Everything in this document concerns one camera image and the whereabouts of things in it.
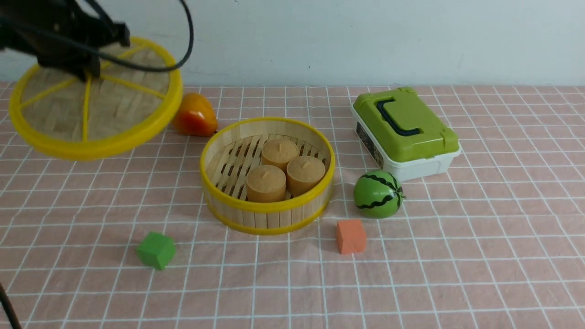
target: bamboo steamer basket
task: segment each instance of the bamboo steamer basket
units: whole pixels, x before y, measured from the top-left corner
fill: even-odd
[[[284,201],[253,203],[246,197],[246,175],[261,164],[262,146],[271,139],[294,141],[299,155],[313,156],[325,165],[321,182],[309,192]],[[203,194],[211,213],[237,231],[277,235],[300,229],[317,219],[333,192],[335,154],[323,134],[310,125],[287,118],[253,118],[215,134],[201,155]]]

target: black handle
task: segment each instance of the black handle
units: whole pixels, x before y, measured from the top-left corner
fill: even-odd
[[[392,119],[390,114],[388,114],[388,112],[384,108],[384,105],[386,105],[388,103],[395,102],[395,101],[396,100],[394,98],[389,98],[387,100],[379,101],[378,103],[376,103],[376,108],[378,109],[378,111],[380,111],[380,114],[382,114],[382,118],[386,122],[388,122],[388,124],[392,127],[392,129],[394,131],[396,131],[396,133],[399,134],[400,136],[408,137],[408,136],[418,135],[419,133],[421,133],[421,130],[418,128],[405,130],[405,129],[400,128],[398,126],[398,124],[396,124],[396,121],[394,121],[394,119]]]

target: label on box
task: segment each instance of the label on box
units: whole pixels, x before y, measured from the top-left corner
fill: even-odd
[[[367,132],[364,130],[364,128],[359,122],[356,125],[356,134],[362,140],[362,143],[364,144],[368,152],[370,152],[371,156],[374,158],[374,161],[376,161],[378,167],[380,169],[384,169],[384,159],[382,158],[382,154],[380,154],[380,151],[374,145],[374,142],[368,136]]]

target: black pole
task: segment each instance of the black pole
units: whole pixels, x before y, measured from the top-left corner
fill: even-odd
[[[4,287],[2,287],[1,283],[0,302],[2,303],[2,308],[4,308],[4,312],[6,312],[6,317],[8,318],[8,322],[10,322],[12,329],[22,329],[22,327],[20,326],[20,322],[18,322],[18,317],[14,312],[14,308],[12,307],[12,303],[8,299],[8,295],[6,294],[6,291],[4,290]]]

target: white wall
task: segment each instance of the white wall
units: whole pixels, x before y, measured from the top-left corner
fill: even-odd
[[[179,59],[176,0],[101,0]],[[585,85],[583,0],[189,0],[187,84]],[[0,80],[33,60],[0,56]]]

